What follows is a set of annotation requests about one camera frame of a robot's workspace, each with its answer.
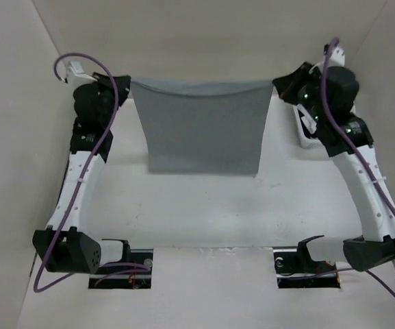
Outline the grey tank top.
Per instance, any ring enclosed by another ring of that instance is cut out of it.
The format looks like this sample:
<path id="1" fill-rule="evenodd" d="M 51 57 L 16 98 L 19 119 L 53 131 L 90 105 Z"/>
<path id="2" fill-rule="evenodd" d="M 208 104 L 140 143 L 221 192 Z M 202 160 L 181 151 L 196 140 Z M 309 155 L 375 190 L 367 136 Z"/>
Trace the grey tank top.
<path id="1" fill-rule="evenodd" d="M 271 80 L 133 78 L 149 171 L 256 175 L 272 92 Z"/>

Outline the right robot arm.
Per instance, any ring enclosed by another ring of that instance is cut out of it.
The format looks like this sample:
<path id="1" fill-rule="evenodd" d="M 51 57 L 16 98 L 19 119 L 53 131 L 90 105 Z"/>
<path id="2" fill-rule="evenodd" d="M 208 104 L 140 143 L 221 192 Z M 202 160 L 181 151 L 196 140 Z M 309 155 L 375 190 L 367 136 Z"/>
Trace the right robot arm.
<path id="1" fill-rule="evenodd" d="M 278 97 L 301 113 L 341 173 L 361 222 L 361 236 L 342 242 L 344 261 L 357 271 L 395 260 L 395 207 L 379 171 L 372 135 L 353 113 L 359 92 L 355 74 L 343 66 L 326 73 L 308 62 L 272 81 Z"/>

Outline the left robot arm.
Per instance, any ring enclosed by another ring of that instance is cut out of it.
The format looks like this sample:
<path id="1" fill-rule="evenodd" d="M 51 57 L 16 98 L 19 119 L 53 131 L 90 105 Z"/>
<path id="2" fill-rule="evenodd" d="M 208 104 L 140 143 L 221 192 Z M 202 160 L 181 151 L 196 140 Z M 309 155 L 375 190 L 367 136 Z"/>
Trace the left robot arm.
<path id="1" fill-rule="evenodd" d="M 34 232 L 32 243 L 51 273 L 94 274 L 108 265 L 116 273 L 131 267 L 126 240 L 96 241 L 86 234 L 88 213 L 97 180 L 112 146 L 107 130 L 114 106 L 121 106 L 129 94 L 131 78 L 115 77 L 117 90 L 108 76 L 94 79 L 73 92 L 76 113 L 66 175 L 58 204 L 47 226 Z"/>

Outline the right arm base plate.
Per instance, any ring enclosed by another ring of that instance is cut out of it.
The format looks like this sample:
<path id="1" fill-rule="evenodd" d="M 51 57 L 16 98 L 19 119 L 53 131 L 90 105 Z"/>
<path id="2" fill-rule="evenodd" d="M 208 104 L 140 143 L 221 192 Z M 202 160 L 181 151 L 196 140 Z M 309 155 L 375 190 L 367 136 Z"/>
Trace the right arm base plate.
<path id="1" fill-rule="evenodd" d="M 273 249 L 277 286 L 280 289 L 340 288 L 335 264 L 315 261 L 296 248 Z"/>

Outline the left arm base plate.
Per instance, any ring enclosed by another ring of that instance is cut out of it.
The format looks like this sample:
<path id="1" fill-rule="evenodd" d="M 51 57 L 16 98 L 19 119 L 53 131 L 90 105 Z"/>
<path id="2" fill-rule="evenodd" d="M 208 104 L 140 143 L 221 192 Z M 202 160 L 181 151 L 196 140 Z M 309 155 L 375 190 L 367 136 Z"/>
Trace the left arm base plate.
<path id="1" fill-rule="evenodd" d="M 88 288 L 103 290 L 150 289 L 153 271 L 153 249 L 133 249 L 124 265 L 104 265 L 90 275 Z"/>

